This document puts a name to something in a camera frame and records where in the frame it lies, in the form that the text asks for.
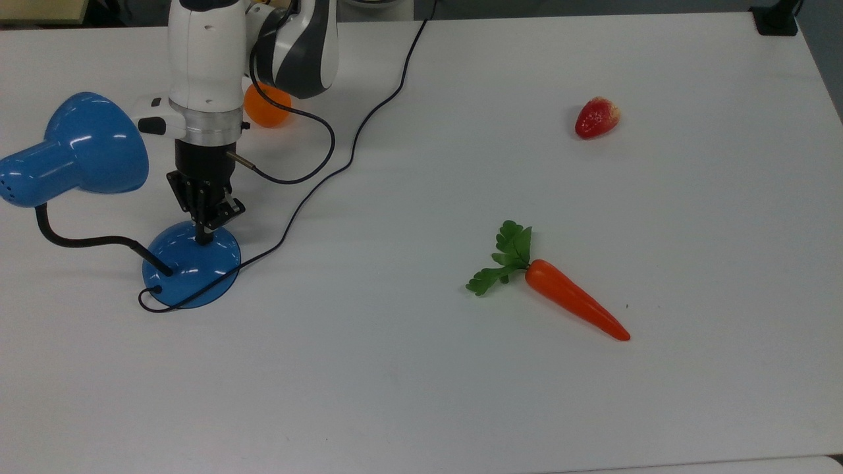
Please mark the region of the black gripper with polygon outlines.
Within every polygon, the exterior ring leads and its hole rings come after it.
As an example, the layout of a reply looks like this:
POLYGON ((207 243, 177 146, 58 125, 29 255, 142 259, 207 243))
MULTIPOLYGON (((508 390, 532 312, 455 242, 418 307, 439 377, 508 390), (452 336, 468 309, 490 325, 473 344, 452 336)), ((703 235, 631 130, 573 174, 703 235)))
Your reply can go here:
POLYGON ((167 180, 183 212, 194 225, 194 240, 209 245, 214 230, 245 212, 244 204, 232 195, 230 179, 236 167, 229 153, 235 145, 198 146, 175 140, 175 166, 167 180))

